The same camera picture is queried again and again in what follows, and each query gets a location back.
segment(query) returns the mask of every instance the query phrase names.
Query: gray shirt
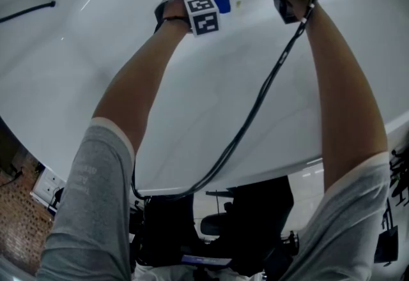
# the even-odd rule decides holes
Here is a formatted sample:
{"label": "gray shirt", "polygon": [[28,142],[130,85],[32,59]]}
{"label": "gray shirt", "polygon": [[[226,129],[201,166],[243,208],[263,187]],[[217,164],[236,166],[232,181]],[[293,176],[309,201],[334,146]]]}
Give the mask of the gray shirt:
{"label": "gray shirt", "polygon": [[[281,280],[369,280],[389,190],[389,157],[376,155],[326,192],[300,233]],[[73,161],[38,280],[131,280],[128,193],[132,145],[111,121],[91,122]],[[192,267],[137,268],[135,280],[192,280]],[[229,269],[223,280],[246,280]]]}

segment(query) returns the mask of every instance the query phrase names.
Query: forearm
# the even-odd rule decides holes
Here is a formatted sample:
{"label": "forearm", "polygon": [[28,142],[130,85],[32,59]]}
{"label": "forearm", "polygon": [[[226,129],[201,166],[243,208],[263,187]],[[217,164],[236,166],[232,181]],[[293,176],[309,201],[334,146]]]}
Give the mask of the forearm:
{"label": "forearm", "polygon": [[93,117],[115,122],[135,151],[142,141],[166,66],[186,33],[184,22],[165,22],[117,73],[94,112]]}
{"label": "forearm", "polygon": [[387,150],[369,83],[335,24],[317,5],[307,27],[322,117],[325,188],[366,158]]}

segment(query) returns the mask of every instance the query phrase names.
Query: floor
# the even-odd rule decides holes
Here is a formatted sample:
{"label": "floor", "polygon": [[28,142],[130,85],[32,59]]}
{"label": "floor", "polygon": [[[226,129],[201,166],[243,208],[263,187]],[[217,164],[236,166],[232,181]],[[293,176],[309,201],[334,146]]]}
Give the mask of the floor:
{"label": "floor", "polygon": [[[20,147],[12,164],[22,167],[23,175],[0,188],[0,254],[31,275],[39,267],[45,238],[52,227],[45,207],[30,196],[38,177],[37,163],[24,147]],[[5,174],[0,174],[0,185],[5,182]]]}

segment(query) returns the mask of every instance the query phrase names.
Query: black and white marker cube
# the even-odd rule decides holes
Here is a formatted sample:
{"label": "black and white marker cube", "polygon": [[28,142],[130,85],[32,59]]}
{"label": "black and white marker cube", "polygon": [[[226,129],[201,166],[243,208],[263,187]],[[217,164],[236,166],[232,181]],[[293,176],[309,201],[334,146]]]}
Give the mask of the black and white marker cube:
{"label": "black and white marker cube", "polygon": [[220,30],[220,13],[214,0],[185,0],[194,36]]}

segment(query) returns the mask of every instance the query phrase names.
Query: white cabinet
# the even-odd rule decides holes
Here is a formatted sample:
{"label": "white cabinet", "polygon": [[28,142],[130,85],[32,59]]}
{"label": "white cabinet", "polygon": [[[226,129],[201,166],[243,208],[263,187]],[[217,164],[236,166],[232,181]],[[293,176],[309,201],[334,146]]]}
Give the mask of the white cabinet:
{"label": "white cabinet", "polygon": [[49,169],[45,169],[38,177],[37,182],[30,193],[34,200],[48,207],[54,202],[55,193],[64,188],[65,182]]}

